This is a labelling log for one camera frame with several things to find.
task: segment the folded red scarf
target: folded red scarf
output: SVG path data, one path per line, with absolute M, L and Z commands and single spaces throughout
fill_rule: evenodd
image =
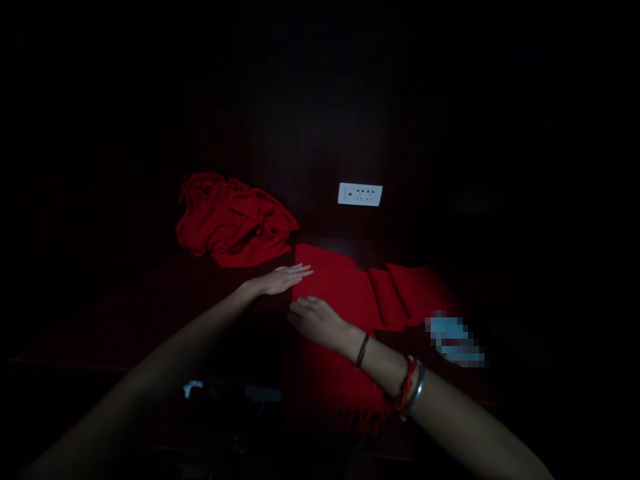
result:
M 386 270 L 369 269 L 369 278 L 380 307 L 380 316 L 386 330 L 402 331 L 411 323 L 405 308 L 398 298 L 391 276 Z
M 328 250 L 296 245 L 295 262 L 311 265 L 314 274 L 293 287 L 293 300 L 309 295 L 326 300 L 344 320 L 373 335 L 384 329 L 366 272 L 355 262 Z M 283 411 L 305 426 L 327 424 L 364 432 L 376 430 L 393 408 L 384 390 L 341 355 L 289 330 L 285 349 Z
M 459 302 L 430 267 L 406 268 L 387 264 L 395 291 L 409 314 L 407 326 L 424 325 L 440 311 L 441 316 L 456 316 Z M 387 320 L 394 325 L 400 320 Z
M 186 212 L 175 232 L 194 255 L 207 251 L 223 268 L 246 268 L 284 255 L 298 224 L 268 193 L 235 178 L 196 173 L 182 184 Z

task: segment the forearm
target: forearm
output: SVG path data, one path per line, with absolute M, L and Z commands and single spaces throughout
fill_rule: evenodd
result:
M 122 383 L 147 406 L 161 403 L 196 374 L 221 334 L 259 293 L 250 282 L 243 284 L 156 348 Z
M 259 294 L 247 282 L 166 340 L 30 465 L 23 477 L 95 476 L 156 406 L 196 374 L 222 332 Z
M 364 333 L 353 328 L 339 352 L 355 361 Z M 390 396 L 396 398 L 407 373 L 400 353 L 370 339 L 361 365 Z M 413 398 L 419 371 L 407 398 Z M 551 478 L 535 454 L 489 412 L 430 370 L 412 418 L 452 456 L 480 478 Z

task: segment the bracelet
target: bracelet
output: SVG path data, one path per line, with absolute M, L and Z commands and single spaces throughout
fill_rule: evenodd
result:
M 400 385 L 400 395 L 398 395 L 395 402 L 395 408 L 400 410 L 400 419 L 402 421 L 407 420 L 407 395 L 413 384 L 413 372 L 418 365 L 420 365 L 419 361 L 414 360 L 410 355 L 407 357 L 407 375 Z
M 420 398 L 420 394 L 422 393 L 422 386 L 425 384 L 425 370 L 425 366 L 420 363 L 420 377 L 418 377 L 418 386 L 415 388 L 415 393 L 413 394 L 411 403 L 407 408 L 407 415 L 411 414 L 411 411 L 415 407 L 415 404 L 418 403 L 418 398 Z
M 358 353 L 358 360 L 355 362 L 355 366 L 360 368 L 362 365 L 362 360 L 365 358 L 365 352 L 367 351 L 367 344 L 369 342 L 369 334 L 365 335 L 365 339 L 362 341 L 362 346 L 360 347 L 360 352 Z

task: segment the wall socket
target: wall socket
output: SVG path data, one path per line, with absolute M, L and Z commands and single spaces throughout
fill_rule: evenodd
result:
M 377 207 L 380 205 L 380 197 L 382 197 L 382 185 L 341 183 L 338 190 L 338 203 L 345 205 Z

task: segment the table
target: table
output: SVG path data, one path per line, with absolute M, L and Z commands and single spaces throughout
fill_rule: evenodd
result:
M 302 241 L 349 255 L 362 269 L 383 267 L 386 261 L 416 265 L 406 252 L 388 245 L 302 233 L 291 239 L 292 243 Z M 263 265 L 236 270 L 222 269 L 210 257 L 194 257 L 187 251 L 180 251 L 55 331 L 35 340 L 11 360 L 124 374 L 242 282 L 280 265 L 293 265 L 294 258 L 292 250 Z M 256 300 L 214 350 L 203 374 L 248 385 L 278 387 L 285 332 L 289 328 L 285 314 L 290 302 L 291 291 Z M 494 402 L 486 372 L 446 362 L 430 346 L 422 327 L 402 333 L 379 332 L 377 336 L 402 353 L 420 357 L 428 368 L 472 399 L 485 405 Z M 376 450 L 380 455 L 406 456 L 407 446 L 399 440 L 405 430 L 396 419 L 387 422 L 377 440 Z

